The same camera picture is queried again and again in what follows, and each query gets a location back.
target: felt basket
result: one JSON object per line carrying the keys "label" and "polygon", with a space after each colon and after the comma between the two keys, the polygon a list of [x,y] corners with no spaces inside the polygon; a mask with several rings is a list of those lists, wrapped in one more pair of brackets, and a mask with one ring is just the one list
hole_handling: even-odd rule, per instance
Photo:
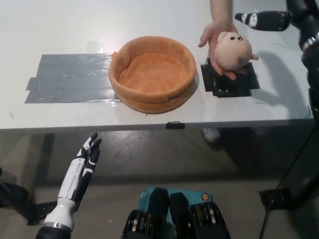
{"label": "felt basket", "polygon": [[108,76],[118,98],[146,114],[161,114],[184,104],[195,85],[196,62],[181,43],[143,36],[112,55]]}

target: black tape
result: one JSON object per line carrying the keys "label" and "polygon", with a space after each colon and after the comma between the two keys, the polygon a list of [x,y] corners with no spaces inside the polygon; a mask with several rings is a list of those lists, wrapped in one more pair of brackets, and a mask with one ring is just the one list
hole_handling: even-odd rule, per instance
{"label": "black tape", "polygon": [[207,65],[201,65],[205,90],[219,98],[251,96],[250,90],[260,89],[260,86],[253,64],[249,62],[244,68],[247,69],[248,74],[236,73],[237,79],[232,81],[225,75],[219,76],[211,66],[210,59],[207,59]]}
{"label": "black tape", "polygon": [[185,129],[185,123],[179,121],[167,122],[166,129]]}

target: human arm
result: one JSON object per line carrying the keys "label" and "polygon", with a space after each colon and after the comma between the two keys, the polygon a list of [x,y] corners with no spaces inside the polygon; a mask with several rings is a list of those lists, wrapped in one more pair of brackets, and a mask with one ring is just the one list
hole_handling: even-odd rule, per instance
{"label": "human arm", "polygon": [[233,1],[232,0],[209,0],[210,12],[213,21],[232,22]]}

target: human hand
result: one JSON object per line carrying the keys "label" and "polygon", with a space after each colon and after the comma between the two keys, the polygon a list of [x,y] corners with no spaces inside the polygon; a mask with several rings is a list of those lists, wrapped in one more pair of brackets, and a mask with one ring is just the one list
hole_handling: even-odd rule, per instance
{"label": "human hand", "polygon": [[[207,43],[209,45],[209,58],[212,67],[214,70],[221,76],[226,75],[231,80],[236,80],[236,75],[233,71],[225,70],[223,69],[215,60],[215,48],[217,45],[217,39],[221,32],[228,31],[228,32],[238,32],[236,27],[233,25],[230,21],[215,21],[211,24],[209,24],[207,27],[205,27],[203,34],[200,38],[200,43],[198,47],[203,47]],[[252,55],[253,60],[258,60],[258,56]],[[247,70],[245,68],[240,68],[236,70],[236,72],[241,74],[248,74]]]}

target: white sneaker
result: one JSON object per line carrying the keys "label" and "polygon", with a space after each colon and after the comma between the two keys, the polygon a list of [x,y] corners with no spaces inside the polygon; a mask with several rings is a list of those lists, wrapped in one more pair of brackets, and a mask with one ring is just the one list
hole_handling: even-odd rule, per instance
{"label": "white sneaker", "polygon": [[203,128],[204,138],[210,143],[216,143],[220,140],[218,128]]}

